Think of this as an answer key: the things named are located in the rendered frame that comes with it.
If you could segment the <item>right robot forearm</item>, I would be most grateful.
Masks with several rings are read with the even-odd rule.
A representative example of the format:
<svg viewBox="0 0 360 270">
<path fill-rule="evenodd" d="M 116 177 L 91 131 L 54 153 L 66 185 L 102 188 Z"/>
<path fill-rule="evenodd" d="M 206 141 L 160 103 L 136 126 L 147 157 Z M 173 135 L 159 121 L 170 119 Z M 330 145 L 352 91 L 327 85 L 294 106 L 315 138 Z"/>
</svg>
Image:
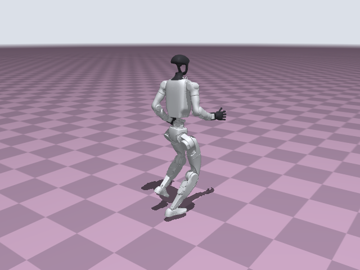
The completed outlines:
<svg viewBox="0 0 360 270">
<path fill-rule="evenodd" d="M 199 113 L 201 114 L 199 116 L 200 119 L 204 119 L 204 120 L 212 120 L 215 119 L 215 115 L 206 112 L 202 107 L 199 107 Z"/>
</svg>

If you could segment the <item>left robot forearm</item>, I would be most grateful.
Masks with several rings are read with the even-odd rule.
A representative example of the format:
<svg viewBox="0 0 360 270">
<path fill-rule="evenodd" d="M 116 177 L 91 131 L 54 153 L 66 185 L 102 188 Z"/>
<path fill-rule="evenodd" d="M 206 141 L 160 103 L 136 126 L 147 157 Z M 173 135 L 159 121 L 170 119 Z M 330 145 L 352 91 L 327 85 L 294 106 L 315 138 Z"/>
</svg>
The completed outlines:
<svg viewBox="0 0 360 270">
<path fill-rule="evenodd" d="M 161 108 L 160 111 L 156 112 L 156 111 L 154 110 L 154 112 L 155 112 L 155 114 L 156 114 L 157 116 L 160 116 L 160 118 L 163 119 L 164 121 L 167 121 L 167 122 L 170 122 L 170 123 L 171 123 L 172 120 L 173 120 L 173 118 L 169 117 L 162 108 Z"/>
</svg>

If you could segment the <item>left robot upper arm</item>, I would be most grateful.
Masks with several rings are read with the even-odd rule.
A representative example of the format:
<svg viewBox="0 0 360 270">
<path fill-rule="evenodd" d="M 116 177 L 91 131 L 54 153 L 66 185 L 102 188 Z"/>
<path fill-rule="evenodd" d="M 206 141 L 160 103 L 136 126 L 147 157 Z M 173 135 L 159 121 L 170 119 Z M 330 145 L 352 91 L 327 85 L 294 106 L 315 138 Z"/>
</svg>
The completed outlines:
<svg viewBox="0 0 360 270">
<path fill-rule="evenodd" d="M 161 110 L 161 104 L 160 102 L 164 99 L 165 97 L 165 86 L 166 86 L 167 80 L 162 81 L 160 84 L 160 88 L 155 96 L 155 99 L 151 105 L 152 109 L 155 110 L 156 112 Z"/>
</svg>

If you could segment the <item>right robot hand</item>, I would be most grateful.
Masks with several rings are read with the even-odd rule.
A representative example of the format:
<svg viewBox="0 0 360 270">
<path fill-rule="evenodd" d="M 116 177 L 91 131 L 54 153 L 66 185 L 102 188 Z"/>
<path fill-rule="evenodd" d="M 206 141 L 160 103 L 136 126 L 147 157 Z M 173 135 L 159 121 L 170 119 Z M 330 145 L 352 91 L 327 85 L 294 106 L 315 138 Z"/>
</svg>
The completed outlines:
<svg viewBox="0 0 360 270">
<path fill-rule="evenodd" d="M 221 111 L 222 110 L 222 107 L 220 108 L 219 111 L 217 112 L 210 112 L 211 114 L 214 114 L 215 115 L 215 119 L 212 119 L 212 120 L 226 120 L 226 119 L 223 119 L 223 118 L 226 118 L 226 114 L 224 114 L 226 111 Z"/>
</svg>

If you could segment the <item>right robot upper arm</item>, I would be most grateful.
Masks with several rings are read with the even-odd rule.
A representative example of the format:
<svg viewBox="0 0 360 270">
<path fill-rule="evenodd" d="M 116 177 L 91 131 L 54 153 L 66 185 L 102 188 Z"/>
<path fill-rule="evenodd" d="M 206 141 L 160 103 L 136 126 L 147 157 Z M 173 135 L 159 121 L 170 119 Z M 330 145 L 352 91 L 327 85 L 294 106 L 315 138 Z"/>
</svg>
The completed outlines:
<svg viewBox="0 0 360 270">
<path fill-rule="evenodd" d="M 192 103 L 192 115 L 193 116 L 200 116 L 199 113 L 199 85 L 195 82 L 186 81 L 186 89 L 190 93 L 191 103 Z"/>
</svg>

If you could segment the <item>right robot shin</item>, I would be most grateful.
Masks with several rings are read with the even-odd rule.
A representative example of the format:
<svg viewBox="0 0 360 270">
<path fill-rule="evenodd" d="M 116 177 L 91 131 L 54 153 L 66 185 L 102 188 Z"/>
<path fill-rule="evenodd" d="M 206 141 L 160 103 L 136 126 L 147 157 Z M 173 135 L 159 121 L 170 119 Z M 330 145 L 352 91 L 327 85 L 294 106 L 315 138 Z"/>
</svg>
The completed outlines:
<svg viewBox="0 0 360 270">
<path fill-rule="evenodd" d="M 191 193 L 191 191 L 194 189 L 194 187 L 196 186 L 197 182 L 199 180 L 199 176 L 197 173 L 193 173 L 191 174 L 189 180 L 183 180 L 179 189 L 178 189 L 178 193 L 172 203 L 172 205 L 170 206 L 170 208 L 172 207 L 172 210 L 176 210 L 179 205 L 182 203 L 182 201 Z M 176 209 L 175 209 L 176 208 Z"/>
</svg>

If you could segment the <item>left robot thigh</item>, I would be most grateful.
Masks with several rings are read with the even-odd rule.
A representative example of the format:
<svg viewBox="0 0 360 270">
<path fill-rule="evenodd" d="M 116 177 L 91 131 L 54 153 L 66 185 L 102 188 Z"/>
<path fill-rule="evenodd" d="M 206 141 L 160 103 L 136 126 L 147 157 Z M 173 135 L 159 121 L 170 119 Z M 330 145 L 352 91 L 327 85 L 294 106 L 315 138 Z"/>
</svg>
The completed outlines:
<svg viewBox="0 0 360 270">
<path fill-rule="evenodd" d="M 185 150 L 182 148 L 181 144 L 180 144 L 180 143 L 176 143 L 176 142 L 172 141 L 172 140 L 169 138 L 169 129 L 165 132 L 164 137 L 165 137 L 168 141 L 171 142 L 174 150 L 175 150 L 176 153 L 177 153 L 177 157 L 176 157 L 175 163 L 176 163 L 176 164 L 179 164 L 180 166 L 184 166 L 185 163 L 186 163 L 186 157 L 185 157 Z"/>
</svg>

